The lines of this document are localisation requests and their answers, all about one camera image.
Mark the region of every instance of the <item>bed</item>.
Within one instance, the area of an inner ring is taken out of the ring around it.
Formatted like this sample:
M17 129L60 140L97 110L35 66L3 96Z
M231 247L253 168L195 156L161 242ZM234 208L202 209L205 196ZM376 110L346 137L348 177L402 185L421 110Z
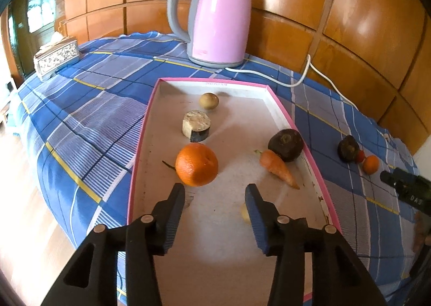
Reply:
M35 74L11 102L8 125L27 150L37 187L76 247L100 223L126 224L131 174L147 104L159 77L233 79L267 84L307 143L331 195L344 237L382 294L408 280L414 209L395 190L344 164L337 144L351 134L380 170L419 171L406 146L344 103L333 91L306 79L293 89L256 75L202 68L187 59L185 44L158 32L101 38L80 46L81 59L45 83ZM246 55L241 69L292 84L299 74ZM119 253L117 296L126 303L125 255Z

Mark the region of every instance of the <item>floor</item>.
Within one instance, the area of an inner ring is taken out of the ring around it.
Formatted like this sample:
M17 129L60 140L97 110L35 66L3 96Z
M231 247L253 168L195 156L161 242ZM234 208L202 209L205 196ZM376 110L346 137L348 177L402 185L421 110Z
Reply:
M35 186L20 138L1 123L1 271L26 306L39 306L73 252Z

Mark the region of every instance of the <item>patterned tissue box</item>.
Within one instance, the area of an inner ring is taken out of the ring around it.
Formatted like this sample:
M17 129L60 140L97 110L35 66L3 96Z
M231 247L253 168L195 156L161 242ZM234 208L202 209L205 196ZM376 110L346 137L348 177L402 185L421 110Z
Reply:
M36 75L44 82L63 66L79 61L78 41L76 37L65 37L57 44L37 52L33 60Z

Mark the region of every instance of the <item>kettle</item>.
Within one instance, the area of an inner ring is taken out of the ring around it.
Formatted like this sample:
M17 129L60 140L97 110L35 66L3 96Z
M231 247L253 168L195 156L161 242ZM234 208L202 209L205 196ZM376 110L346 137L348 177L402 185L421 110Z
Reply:
M178 22L178 0L167 0L172 32L187 43L189 59L210 68L232 68L244 60L251 0L191 0L188 32Z

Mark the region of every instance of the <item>white tray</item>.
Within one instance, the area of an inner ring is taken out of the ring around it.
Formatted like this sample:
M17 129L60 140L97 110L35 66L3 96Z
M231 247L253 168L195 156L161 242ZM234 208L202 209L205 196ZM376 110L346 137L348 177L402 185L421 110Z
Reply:
M139 140L129 198L128 223L151 213L156 202L168 197L175 182L174 165L182 147L186 112L200 109L201 94L218 95L219 106L207 112L210 136L203 141L217 156L217 178L203 187L186 186L186 206L173 247L155 257L163 304L266 305L275 257L257 248L251 226L240 207L249 183L262 197L291 218L306 217L309 227L331 223L340 230L329 193L307 146L288 164L300 190L259 165L255 149L267 149L279 130L296 129L281 102L268 86L215 79L159 79L150 98ZM311 297L311 254L305 257L304 301Z

